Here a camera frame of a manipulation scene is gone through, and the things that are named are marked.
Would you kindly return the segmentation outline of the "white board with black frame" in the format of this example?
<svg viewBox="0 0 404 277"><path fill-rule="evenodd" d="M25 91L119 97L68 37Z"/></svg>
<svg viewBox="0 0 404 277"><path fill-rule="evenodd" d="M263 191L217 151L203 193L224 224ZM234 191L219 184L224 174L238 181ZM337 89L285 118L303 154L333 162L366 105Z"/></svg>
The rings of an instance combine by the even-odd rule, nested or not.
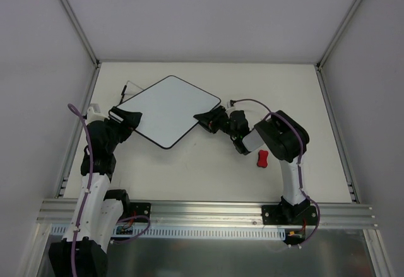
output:
<svg viewBox="0 0 404 277"><path fill-rule="evenodd" d="M219 97L171 75L125 100L117 108L141 112L135 131L169 150L197 125L196 114L209 112L220 104Z"/></svg>

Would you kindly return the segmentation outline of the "red whiteboard eraser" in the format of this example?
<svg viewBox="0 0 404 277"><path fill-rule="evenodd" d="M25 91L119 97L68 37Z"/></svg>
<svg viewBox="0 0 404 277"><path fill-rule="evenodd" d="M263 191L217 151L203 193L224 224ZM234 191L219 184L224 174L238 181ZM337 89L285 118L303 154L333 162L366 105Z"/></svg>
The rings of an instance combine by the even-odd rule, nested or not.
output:
<svg viewBox="0 0 404 277"><path fill-rule="evenodd" d="M268 166L268 155L269 152L266 150L259 150L258 151L258 160L257 166L260 168L266 168Z"/></svg>

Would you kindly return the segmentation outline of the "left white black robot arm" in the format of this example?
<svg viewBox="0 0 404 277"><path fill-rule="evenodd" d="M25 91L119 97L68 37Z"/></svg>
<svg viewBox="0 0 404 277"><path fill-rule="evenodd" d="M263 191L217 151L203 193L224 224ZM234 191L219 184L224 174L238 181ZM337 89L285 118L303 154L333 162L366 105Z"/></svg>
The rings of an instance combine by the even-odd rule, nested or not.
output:
<svg viewBox="0 0 404 277"><path fill-rule="evenodd" d="M83 115L71 103L68 109L79 118L87 145L73 217L61 241L50 245L48 256L56 276L106 276L112 231L131 215L126 190L110 188L114 151L139 126L142 114L112 107L103 115L90 107Z"/></svg>

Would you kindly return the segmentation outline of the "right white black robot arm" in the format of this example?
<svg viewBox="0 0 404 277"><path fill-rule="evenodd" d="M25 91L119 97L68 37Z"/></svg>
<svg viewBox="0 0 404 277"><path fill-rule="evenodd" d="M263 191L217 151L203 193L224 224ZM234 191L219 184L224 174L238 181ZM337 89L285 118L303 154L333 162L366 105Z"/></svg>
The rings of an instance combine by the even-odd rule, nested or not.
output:
<svg viewBox="0 0 404 277"><path fill-rule="evenodd" d="M298 225L304 222L311 202L302 181L302 157L309 143L309 135L302 126L281 110L270 112L252 129L243 110L228 114L222 106L196 114L194 118L209 133L222 131L229 135L235 149L242 155L266 145L280 162L283 194L276 206L261 208L263 223Z"/></svg>

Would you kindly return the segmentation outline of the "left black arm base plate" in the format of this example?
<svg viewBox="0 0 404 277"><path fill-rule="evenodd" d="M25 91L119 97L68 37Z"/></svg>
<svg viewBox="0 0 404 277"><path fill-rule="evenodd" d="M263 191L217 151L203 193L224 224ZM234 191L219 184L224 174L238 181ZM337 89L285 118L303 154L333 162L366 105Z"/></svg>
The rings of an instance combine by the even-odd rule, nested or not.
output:
<svg viewBox="0 0 404 277"><path fill-rule="evenodd" d="M130 203L129 217L133 220L133 223L146 223L147 218L150 217L151 203L135 201Z"/></svg>

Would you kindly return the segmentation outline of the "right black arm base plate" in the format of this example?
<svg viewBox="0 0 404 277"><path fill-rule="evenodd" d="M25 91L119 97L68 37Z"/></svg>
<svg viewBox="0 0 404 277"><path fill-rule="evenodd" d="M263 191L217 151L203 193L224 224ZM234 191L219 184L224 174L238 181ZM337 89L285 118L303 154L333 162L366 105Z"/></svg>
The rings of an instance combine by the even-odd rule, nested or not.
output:
<svg viewBox="0 0 404 277"><path fill-rule="evenodd" d="M264 225L303 225L315 226L318 211L315 206L286 206L285 204L264 205L261 207Z"/></svg>

